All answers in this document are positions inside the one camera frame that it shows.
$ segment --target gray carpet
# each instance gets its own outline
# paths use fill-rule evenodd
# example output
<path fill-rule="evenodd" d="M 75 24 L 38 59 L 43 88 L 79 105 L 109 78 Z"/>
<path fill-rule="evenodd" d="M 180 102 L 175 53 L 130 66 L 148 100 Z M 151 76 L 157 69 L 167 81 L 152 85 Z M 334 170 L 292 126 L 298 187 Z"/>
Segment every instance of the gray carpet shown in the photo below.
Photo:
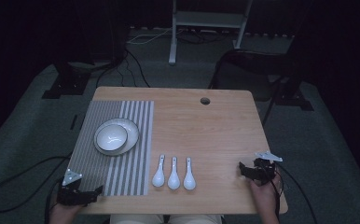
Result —
<path fill-rule="evenodd" d="M 285 52 L 287 38 L 246 38 L 243 47 L 268 52 Z M 168 65 L 169 38 L 159 38 L 144 45 L 129 45 L 139 60 L 151 87 L 207 87 L 220 55 L 231 48 L 231 38 L 204 45 L 179 43 L 177 63 Z M 128 57 L 118 69 L 124 86 L 139 87 L 145 83 L 137 63 Z M 100 79 L 99 85 L 121 86 L 116 70 Z M 0 129 L 0 181 L 52 156 L 65 156 L 75 146 L 82 118 L 102 72 L 95 72 L 83 95 L 62 96 L 57 100 L 41 99 L 57 73 L 50 66 L 36 76 L 18 105 Z M 331 118 L 315 87 L 302 83 L 301 90 L 311 101 L 314 111 L 276 105 L 265 126 L 271 151 L 284 158 L 282 166 L 297 180 L 308 196 L 319 223 L 360 223 L 360 171 L 347 148 L 338 127 Z M 263 115 L 266 104 L 257 103 Z M 75 115 L 77 120 L 72 129 Z M 0 209 L 21 203 L 36 189 L 59 162 L 47 162 L 0 189 Z M 42 223 L 45 198 L 53 181 L 64 172 L 66 164 L 24 206 L 0 214 L 0 223 Z M 296 184 L 284 174 L 284 192 L 289 210 L 281 223 L 313 223 L 311 212 Z M 78 216 L 75 223 L 100 224 L 108 216 Z M 228 224 L 260 223 L 257 216 L 227 215 Z"/>

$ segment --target striped placemat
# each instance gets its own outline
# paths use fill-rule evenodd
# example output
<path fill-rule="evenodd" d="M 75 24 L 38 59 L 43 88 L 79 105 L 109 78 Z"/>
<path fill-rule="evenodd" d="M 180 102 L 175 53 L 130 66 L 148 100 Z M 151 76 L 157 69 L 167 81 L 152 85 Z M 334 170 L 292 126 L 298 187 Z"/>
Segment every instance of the striped placemat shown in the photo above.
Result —
<path fill-rule="evenodd" d="M 82 174 L 81 191 L 104 185 L 104 196 L 147 195 L 153 101 L 91 101 L 68 169 Z M 130 119 L 139 129 L 139 140 L 128 152 L 109 157 L 93 144 L 101 124 L 110 119 Z"/>

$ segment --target white spoon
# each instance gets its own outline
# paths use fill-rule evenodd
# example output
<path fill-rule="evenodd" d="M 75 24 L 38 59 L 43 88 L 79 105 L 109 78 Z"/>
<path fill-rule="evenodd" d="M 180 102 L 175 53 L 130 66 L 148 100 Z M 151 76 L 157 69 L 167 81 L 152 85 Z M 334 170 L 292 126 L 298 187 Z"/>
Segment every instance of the white spoon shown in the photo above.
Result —
<path fill-rule="evenodd" d="M 184 178 L 184 188 L 194 189 L 196 186 L 197 183 L 195 182 L 194 176 L 192 175 L 191 158 L 187 157 L 187 174 Z"/>
<path fill-rule="evenodd" d="M 162 154 L 159 156 L 158 170 L 153 177 L 153 185 L 155 187 L 161 187 L 165 182 L 165 176 L 163 175 L 163 169 L 162 169 L 164 159 L 165 159 L 165 155 Z"/>
<path fill-rule="evenodd" d="M 178 189 L 180 187 L 180 179 L 177 175 L 177 158 L 172 157 L 172 173 L 169 176 L 168 186 L 170 189 Z"/>

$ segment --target white plate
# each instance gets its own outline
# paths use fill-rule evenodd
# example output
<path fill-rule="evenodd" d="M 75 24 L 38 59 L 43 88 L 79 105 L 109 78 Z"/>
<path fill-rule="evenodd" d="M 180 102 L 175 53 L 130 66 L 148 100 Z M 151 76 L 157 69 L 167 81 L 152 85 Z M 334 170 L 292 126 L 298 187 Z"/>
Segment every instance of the white plate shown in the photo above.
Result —
<path fill-rule="evenodd" d="M 103 129 L 104 127 L 107 127 L 109 125 L 113 125 L 113 124 L 120 125 L 127 131 L 127 134 L 128 134 L 127 141 L 124 144 L 124 146 L 119 150 L 114 150 L 114 151 L 103 150 L 98 146 L 96 137 L 101 129 Z M 120 154 L 123 154 L 123 153 L 131 150 L 136 145 L 138 140 L 139 140 L 139 129 L 134 122 L 132 122 L 129 119 L 110 119 L 110 120 L 106 121 L 105 123 L 103 123 L 101 126 L 99 126 L 99 128 L 96 131 L 95 136 L 93 138 L 93 143 L 94 143 L 96 149 L 98 149 L 98 151 L 100 151 L 104 155 L 118 156 Z"/>

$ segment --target dark background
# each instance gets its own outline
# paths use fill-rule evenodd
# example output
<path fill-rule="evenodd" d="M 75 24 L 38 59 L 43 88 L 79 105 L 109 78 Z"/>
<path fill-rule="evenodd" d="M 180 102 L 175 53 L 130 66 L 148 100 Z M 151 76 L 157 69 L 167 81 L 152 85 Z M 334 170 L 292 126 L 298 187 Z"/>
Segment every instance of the dark background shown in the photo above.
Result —
<path fill-rule="evenodd" d="M 178 7 L 242 13 L 244 5 Z M 130 26 L 171 27 L 171 13 L 167 0 L 0 0 L 0 126 L 49 64 L 112 60 Z M 246 32 L 296 36 L 288 54 L 301 64 L 298 75 L 318 88 L 360 166 L 360 1 L 255 1 Z"/>

